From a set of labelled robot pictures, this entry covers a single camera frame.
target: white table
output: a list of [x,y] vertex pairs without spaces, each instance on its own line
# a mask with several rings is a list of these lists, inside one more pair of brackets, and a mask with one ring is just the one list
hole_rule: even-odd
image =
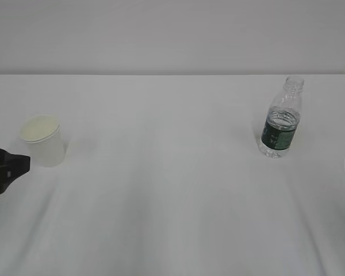
[[305,76],[288,155],[256,147],[285,76],[0,76],[0,147],[67,142],[0,195],[0,276],[344,276],[345,75]]

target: plastic bottle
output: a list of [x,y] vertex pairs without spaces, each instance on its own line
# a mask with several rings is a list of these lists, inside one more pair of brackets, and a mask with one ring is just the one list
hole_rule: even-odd
[[270,105],[259,142],[259,150],[266,156],[283,157],[289,151],[300,121],[303,85],[301,77],[289,76]]

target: bottle neck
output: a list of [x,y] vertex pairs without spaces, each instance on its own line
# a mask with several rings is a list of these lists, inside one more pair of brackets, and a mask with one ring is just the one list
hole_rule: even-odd
[[283,85],[287,94],[301,94],[303,92],[304,80],[299,76],[289,76]]

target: white paper cup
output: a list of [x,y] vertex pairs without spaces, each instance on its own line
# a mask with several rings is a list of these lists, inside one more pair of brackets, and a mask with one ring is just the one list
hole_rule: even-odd
[[64,160],[64,144],[56,117],[40,115],[31,118],[22,126],[20,138],[26,142],[36,163],[44,167],[54,167]]

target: green bottle label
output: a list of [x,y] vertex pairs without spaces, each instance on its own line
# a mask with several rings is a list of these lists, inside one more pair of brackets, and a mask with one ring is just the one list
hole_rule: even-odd
[[266,121],[261,140],[273,150],[282,151],[290,147],[296,128],[290,131],[280,131]]

